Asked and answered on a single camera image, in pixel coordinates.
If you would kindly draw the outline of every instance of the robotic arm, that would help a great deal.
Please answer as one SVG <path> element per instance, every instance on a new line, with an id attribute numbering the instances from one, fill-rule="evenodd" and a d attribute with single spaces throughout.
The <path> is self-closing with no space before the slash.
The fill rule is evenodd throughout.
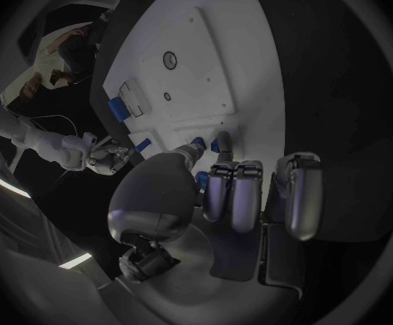
<path id="1" fill-rule="evenodd" d="M 0 136 L 11 139 L 16 147 L 35 150 L 43 159 L 55 161 L 66 170 L 89 168 L 106 176 L 125 166 L 134 152 L 118 146 L 116 142 L 95 147 L 97 137 L 89 132 L 80 138 L 42 131 L 28 118 L 16 118 L 1 105 Z"/>

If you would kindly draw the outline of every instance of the person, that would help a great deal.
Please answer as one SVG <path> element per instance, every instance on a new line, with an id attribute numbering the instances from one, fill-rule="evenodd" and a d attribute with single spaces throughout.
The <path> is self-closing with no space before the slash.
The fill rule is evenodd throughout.
<path id="1" fill-rule="evenodd" d="M 102 42 L 112 14 L 110 9 L 93 23 L 72 29 L 48 47 L 39 49 L 33 64 L 34 75 L 21 88 L 21 99 L 32 100 L 42 87 L 54 90 L 90 77 L 95 65 L 96 44 Z"/>

